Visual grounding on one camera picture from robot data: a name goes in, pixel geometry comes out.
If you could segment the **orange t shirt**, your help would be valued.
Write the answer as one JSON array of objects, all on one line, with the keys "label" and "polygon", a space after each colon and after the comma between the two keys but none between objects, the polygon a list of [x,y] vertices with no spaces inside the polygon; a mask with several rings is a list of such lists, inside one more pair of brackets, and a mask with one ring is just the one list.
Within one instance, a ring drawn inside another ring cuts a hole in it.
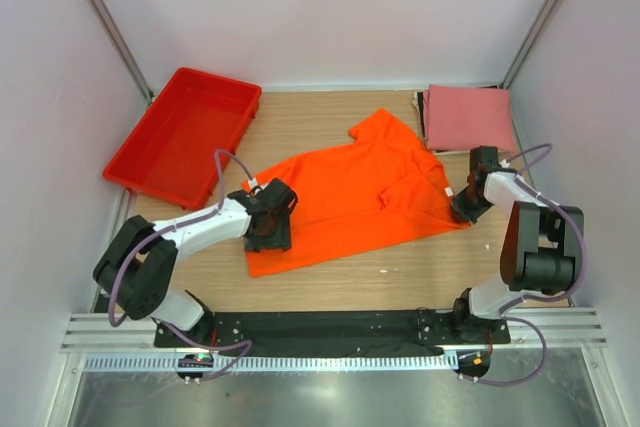
[{"label": "orange t shirt", "polygon": [[246,255],[252,277],[309,267],[463,229],[439,159],[401,120],[379,109],[346,145],[302,153],[257,174],[298,196],[287,251]]}]

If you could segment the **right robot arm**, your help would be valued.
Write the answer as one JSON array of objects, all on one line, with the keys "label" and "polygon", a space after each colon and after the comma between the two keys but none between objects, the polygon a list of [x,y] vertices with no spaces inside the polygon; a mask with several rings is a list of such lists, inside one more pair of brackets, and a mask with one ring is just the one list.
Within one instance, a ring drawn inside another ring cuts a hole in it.
[{"label": "right robot arm", "polygon": [[499,159],[497,148],[479,146],[469,152],[467,186],[452,200],[452,217],[474,224],[493,207],[508,216],[499,273],[455,300],[450,328],[464,343],[498,330],[504,314],[527,300],[568,299],[584,278],[582,210],[547,199]]}]

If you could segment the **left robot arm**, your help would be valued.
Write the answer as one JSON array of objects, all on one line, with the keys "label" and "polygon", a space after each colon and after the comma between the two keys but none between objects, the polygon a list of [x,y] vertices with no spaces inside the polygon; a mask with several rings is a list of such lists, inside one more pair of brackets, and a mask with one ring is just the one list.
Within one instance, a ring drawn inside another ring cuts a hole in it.
[{"label": "left robot arm", "polygon": [[176,219],[151,223],[136,215],[111,241],[93,279],[109,294],[111,309],[120,307],[132,320],[155,318],[165,332],[174,327],[186,344],[202,346],[213,333],[213,314],[194,295],[170,290],[176,265],[232,239],[243,240],[247,253],[288,251],[297,203],[294,190],[276,178]]}]

